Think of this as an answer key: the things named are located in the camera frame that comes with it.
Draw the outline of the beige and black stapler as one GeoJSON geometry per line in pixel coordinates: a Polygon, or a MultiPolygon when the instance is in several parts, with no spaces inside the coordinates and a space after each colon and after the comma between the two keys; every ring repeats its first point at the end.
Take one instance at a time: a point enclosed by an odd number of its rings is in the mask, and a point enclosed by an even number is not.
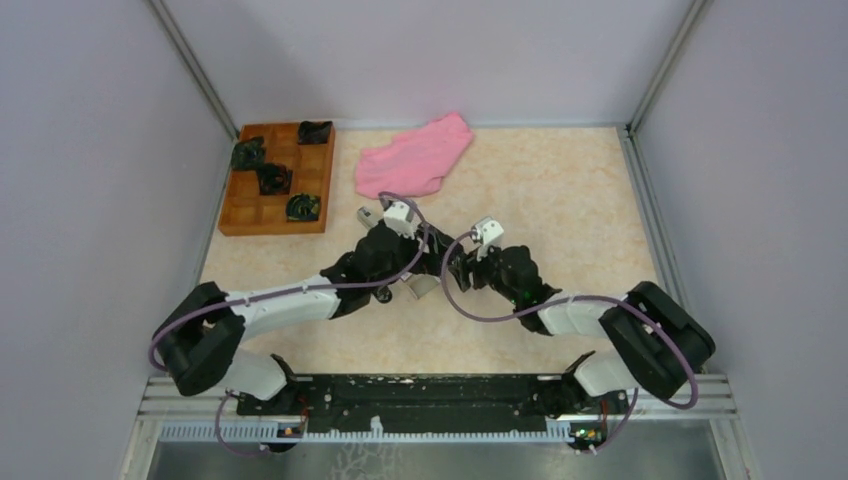
{"type": "Polygon", "coordinates": [[[360,207],[357,210],[357,219],[366,230],[370,230],[378,225],[382,216],[368,207],[360,207]]]}

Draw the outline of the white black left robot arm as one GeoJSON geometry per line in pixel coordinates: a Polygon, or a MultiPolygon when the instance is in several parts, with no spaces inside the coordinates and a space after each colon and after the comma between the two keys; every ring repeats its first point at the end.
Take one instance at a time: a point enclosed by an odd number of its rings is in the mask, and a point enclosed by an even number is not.
{"type": "Polygon", "coordinates": [[[418,227],[406,238],[380,221],[353,250],[301,282],[253,292],[202,283],[156,330],[149,358],[185,397],[222,387],[288,413],[300,399],[290,368],[280,357],[254,354],[242,343],[299,323],[350,315],[406,274],[437,277],[452,241],[434,226],[418,227]]]}

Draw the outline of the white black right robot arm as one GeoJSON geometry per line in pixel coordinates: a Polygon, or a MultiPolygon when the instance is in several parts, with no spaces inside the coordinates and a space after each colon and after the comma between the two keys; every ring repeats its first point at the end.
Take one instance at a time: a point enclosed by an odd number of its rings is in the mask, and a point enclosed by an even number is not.
{"type": "Polygon", "coordinates": [[[544,336],[575,335],[607,339],[613,348],[589,353],[568,370],[563,398],[576,412],[590,411],[603,394],[642,388],[669,402],[712,357],[711,335],[662,288],[641,281],[624,296],[569,295],[546,283],[525,245],[478,247],[466,253],[451,244],[441,273],[461,291],[489,288],[512,306],[506,320],[544,336]]]}

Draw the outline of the pink cloth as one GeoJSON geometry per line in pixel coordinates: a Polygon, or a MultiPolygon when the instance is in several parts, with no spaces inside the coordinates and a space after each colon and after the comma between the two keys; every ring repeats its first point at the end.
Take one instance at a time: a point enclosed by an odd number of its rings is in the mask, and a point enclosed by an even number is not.
{"type": "Polygon", "coordinates": [[[433,194],[473,140],[474,132],[456,112],[396,134],[384,146],[361,150],[355,191],[371,199],[383,191],[405,197],[433,194]]]}

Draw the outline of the dark rolled sock back right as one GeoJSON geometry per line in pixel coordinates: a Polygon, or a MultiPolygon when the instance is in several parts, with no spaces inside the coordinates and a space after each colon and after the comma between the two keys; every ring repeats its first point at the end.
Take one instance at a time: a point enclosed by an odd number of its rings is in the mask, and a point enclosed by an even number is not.
{"type": "Polygon", "coordinates": [[[329,143],[334,130],[332,121],[302,121],[297,128],[298,145],[324,145],[329,143]]]}

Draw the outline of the orange wooden compartment tray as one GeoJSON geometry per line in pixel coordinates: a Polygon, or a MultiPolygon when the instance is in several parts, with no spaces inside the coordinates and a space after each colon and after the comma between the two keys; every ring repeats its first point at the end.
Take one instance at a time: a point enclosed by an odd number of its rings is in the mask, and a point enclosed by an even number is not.
{"type": "Polygon", "coordinates": [[[264,137],[265,163],[283,164],[293,172],[288,195],[261,196],[254,171],[232,171],[225,190],[218,230],[226,236],[314,234],[325,231],[331,174],[333,170],[335,126],[329,143],[298,145],[295,123],[247,124],[237,141],[264,137]],[[320,219],[315,222],[289,222],[285,206],[297,193],[321,198],[320,219]]]}

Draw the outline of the dark rolled sock back left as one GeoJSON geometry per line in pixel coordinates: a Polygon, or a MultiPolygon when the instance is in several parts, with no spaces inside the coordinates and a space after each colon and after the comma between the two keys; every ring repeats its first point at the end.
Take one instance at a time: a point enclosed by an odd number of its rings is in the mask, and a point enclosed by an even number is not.
{"type": "Polygon", "coordinates": [[[232,171],[254,171],[264,164],[265,157],[264,137],[255,136],[233,146],[230,167],[232,171]]]}

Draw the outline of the aluminium frame rail right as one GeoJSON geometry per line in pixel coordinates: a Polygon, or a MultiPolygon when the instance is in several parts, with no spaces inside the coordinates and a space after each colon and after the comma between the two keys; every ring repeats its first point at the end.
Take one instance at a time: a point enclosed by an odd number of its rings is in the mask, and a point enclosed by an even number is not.
{"type": "Polygon", "coordinates": [[[656,189],[637,135],[627,124],[617,125],[615,130],[647,238],[657,284],[687,313],[694,316],[656,189]]]}

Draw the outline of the aluminium frame rail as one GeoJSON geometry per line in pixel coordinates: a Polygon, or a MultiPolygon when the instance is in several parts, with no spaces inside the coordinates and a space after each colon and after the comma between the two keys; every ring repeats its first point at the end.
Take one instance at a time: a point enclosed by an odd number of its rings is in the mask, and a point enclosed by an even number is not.
{"type": "MultiPolygon", "coordinates": [[[[632,417],[638,420],[736,419],[738,409],[728,380],[719,374],[697,377],[698,401],[690,409],[678,409],[676,403],[690,399],[691,388],[682,387],[669,402],[649,393],[638,395],[632,417]]],[[[174,382],[165,377],[152,377],[142,394],[137,417],[145,420],[211,420],[225,389],[214,387],[195,396],[179,394],[174,382]]]]}
{"type": "Polygon", "coordinates": [[[656,189],[637,135],[627,124],[617,125],[615,130],[647,238],[657,284],[687,313],[694,316],[656,189]]]}

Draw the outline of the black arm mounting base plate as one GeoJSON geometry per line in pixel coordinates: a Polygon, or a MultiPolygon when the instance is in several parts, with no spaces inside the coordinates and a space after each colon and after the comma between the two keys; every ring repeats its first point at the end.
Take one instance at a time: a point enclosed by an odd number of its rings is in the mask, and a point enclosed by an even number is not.
{"type": "Polygon", "coordinates": [[[591,397],[563,374],[300,377],[270,400],[238,397],[240,416],[305,418],[309,433],[359,433],[378,419],[392,434],[542,432],[562,415],[628,408],[622,392],[591,397]]]}

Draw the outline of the aluminium front frame rail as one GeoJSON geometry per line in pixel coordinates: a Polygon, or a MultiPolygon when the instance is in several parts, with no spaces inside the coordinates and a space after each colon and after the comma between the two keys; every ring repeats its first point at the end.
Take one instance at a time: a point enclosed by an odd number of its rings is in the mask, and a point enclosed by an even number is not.
{"type": "MultiPolygon", "coordinates": [[[[738,409],[728,380],[719,374],[697,377],[698,401],[690,409],[678,409],[676,403],[690,399],[691,388],[682,387],[669,402],[649,393],[638,395],[632,417],[638,420],[736,419],[738,409]]],[[[142,394],[137,417],[145,420],[211,420],[225,389],[214,387],[195,396],[179,394],[174,382],[165,377],[152,377],[142,394]]]]}

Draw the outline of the aluminium frame corner post right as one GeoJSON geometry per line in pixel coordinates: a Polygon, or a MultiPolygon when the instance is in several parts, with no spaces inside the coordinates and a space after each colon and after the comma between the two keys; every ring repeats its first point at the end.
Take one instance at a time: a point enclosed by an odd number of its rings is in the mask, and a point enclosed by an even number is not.
{"type": "Polygon", "coordinates": [[[627,124],[627,131],[631,137],[635,137],[642,129],[648,116],[659,101],[663,90],[670,81],[677,64],[684,55],[697,28],[703,22],[713,4],[713,0],[695,0],[690,3],[631,121],[627,124]]]}

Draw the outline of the aluminium frame corner post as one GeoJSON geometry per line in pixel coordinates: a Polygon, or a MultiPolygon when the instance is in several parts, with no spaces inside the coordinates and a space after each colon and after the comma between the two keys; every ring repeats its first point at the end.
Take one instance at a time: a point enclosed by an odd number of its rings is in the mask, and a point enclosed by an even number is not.
{"type": "Polygon", "coordinates": [[[192,82],[213,114],[213,117],[231,140],[237,140],[240,132],[239,128],[214,87],[213,82],[202,67],[198,56],[167,2],[163,0],[143,0],[142,3],[149,9],[159,24],[167,41],[175,50],[177,57],[185,67],[192,82]]]}
{"type": "Polygon", "coordinates": [[[642,129],[648,116],[659,101],[663,90],[670,81],[677,64],[684,55],[697,28],[703,22],[713,4],[713,0],[695,0],[690,3],[631,121],[627,124],[627,131],[631,137],[635,137],[642,129]]]}

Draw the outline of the aluminium frame corner post left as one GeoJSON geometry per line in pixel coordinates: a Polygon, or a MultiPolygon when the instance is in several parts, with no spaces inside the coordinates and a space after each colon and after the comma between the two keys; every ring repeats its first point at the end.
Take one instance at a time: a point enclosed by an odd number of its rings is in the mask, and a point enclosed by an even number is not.
{"type": "Polygon", "coordinates": [[[231,140],[237,140],[240,132],[239,128],[214,87],[213,82],[202,67],[198,56],[167,2],[163,0],[143,0],[142,3],[149,9],[159,24],[167,41],[175,50],[177,57],[185,67],[192,82],[213,114],[213,117],[231,140]]]}

